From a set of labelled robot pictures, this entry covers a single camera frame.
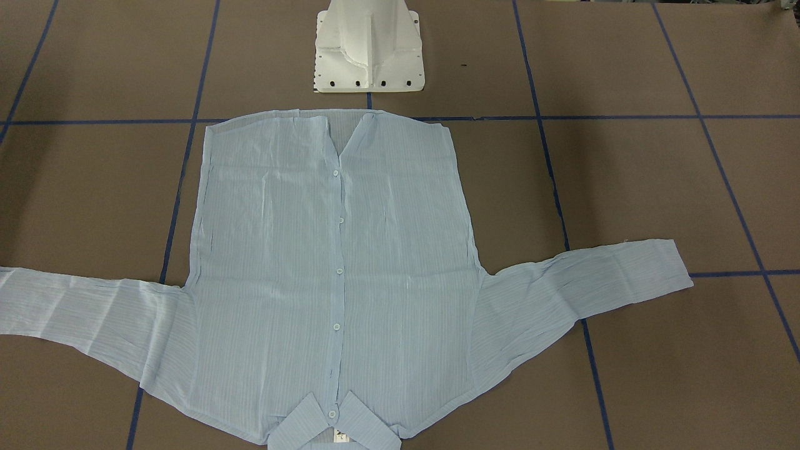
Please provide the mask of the light blue button shirt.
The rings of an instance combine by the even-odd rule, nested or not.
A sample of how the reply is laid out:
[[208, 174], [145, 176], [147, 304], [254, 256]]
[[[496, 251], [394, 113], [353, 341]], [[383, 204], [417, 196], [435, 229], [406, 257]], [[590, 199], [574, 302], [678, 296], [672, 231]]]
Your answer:
[[691, 288], [676, 243], [489, 274], [451, 132], [375, 110], [206, 128], [183, 287], [2, 268], [2, 333], [269, 449], [398, 449], [579, 320]]

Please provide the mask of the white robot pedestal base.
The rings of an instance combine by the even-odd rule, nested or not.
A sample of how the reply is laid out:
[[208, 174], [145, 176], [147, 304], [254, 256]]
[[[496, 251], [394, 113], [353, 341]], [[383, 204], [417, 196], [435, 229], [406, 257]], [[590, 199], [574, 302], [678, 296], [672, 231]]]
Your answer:
[[332, 1], [316, 17], [317, 93], [425, 88], [420, 17], [404, 1]]

